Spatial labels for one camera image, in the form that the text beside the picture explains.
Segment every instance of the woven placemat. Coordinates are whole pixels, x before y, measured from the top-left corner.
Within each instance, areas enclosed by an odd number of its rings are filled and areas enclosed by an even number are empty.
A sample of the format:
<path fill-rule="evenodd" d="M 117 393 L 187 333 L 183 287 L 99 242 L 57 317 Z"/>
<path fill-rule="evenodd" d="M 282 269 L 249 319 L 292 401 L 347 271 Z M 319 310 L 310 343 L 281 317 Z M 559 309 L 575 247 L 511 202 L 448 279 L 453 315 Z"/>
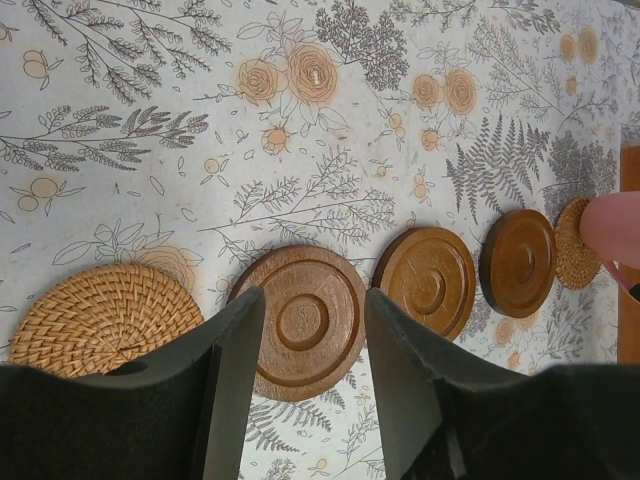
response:
<path fill-rule="evenodd" d="M 61 377 L 106 373 L 203 322 L 173 278 L 140 265 L 107 265 L 38 299 L 11 341 L 9 361 Z"/>
<path fill-rule="evenodd" d="M 580 238 L 580 218 L 589 202 L 584 197 L 573 199 L 564 207 L 556 223 L 556 275 L 570 290 L 581 290 L 589 285 L 602 265 L 594 251 Z"/>

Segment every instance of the orange wooden surface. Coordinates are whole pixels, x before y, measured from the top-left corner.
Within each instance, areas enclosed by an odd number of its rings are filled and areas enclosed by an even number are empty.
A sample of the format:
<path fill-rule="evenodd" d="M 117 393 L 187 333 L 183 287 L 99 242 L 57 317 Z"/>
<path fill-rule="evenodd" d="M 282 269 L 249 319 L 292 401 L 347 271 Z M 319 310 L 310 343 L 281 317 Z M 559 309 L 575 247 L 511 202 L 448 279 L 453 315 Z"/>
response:
<path fill-rule="evenodd" d="M 620 191 L 640 190 L 640 146 L 622 150 Z M 640 270 L 621 266 L 632 283 L 640 283 Z M 618 362 L 640 363 L 640 304 L 619 290 L 618 293 Z"/>

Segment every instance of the tablecloth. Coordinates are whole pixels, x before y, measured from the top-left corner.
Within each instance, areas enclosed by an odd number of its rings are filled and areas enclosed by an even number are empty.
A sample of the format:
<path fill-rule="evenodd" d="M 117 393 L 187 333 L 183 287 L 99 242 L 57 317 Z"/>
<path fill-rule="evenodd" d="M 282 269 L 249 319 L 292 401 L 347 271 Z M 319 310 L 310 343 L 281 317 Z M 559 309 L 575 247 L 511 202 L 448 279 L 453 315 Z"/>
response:
<path fill-rule="evenodd" d="M 477 261 L 503 212 L 553 223 L 616 190 L 640 131 L 639 17 L 595 0 L 0 0 L 2 358 L 33 299 L 94 265 L 168 272 L 210 317 L 279 246 L 332 249 L 368 284 L 407 228 L 450 229 Z M 617 289 L 556 282 L 514 320 L 478 287 L 456 342 L 527 374 L 614 362 Z M 254 396 L 240 478 L 384 478 L 368 358 L 319 397 Z"/>

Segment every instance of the woven coaster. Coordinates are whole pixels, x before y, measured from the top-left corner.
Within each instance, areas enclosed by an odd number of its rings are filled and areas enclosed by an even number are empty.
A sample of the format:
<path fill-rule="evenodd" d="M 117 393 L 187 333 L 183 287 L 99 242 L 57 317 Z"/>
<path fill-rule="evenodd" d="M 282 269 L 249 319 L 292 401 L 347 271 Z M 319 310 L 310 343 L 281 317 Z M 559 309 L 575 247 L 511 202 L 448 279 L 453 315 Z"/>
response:
<path fill-rule="evenodd" d="M 580 238 L 580 218 L 590 200 L 579 197 L 564 207 L 556 224 L 558 280 L 570 290 L 581 290 L 591 283 L 602 263 Z"/>
<path fill-rule="evenodd" d="M 106 373 L 203 322 L 173 278 L 140 265 L 106 265 L 68 278 L 31 307 L 9 361 L 61 377 Z"/>

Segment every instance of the brown coaster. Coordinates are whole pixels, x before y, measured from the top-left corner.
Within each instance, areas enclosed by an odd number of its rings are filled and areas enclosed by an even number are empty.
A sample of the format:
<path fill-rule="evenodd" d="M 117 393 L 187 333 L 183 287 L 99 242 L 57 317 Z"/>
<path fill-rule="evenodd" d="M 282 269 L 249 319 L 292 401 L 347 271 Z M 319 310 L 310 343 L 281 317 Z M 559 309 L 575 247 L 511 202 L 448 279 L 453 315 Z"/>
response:
<path fill-rule="evenodd" d="M 453 232 L 414 228 L 387 247 L 373 286 L 414 320 L 453 340 L 469 320 L 475 300 L 473 259 Z"/>
<path fill-rule="evenodd" d="M 589 285 L 602 265 L 595 252 L 580 238 L 580 219 L 589 202 L 585 197 L 573 199 L 564 207 L 556 223 L 556 275 L 570 290 L 581 290 Z"/>
<path fill-rule="evenodd" d="M 556 270 L 556 243 L 547 219 L 514 210 L 493 224 L 480 255 L 480 284 L 493 309 L 525 318 L 544 303 Z"/>
<path fill-rule="evenodd" d="M 203 322 L 173 278 L 140 265 L 106 265 L 38 299 L 11 341 L 9 361 L 61 377 L 106 373 Z"/>
<path fill-rule="evenodd" d="M 230 300 L 251 286 L 267 300 L 256 393 L 295 402 L 338 383 L 364 344 L 365 287 L 351 264 L 324 248 L 280 248 L 249 267 Z"/>

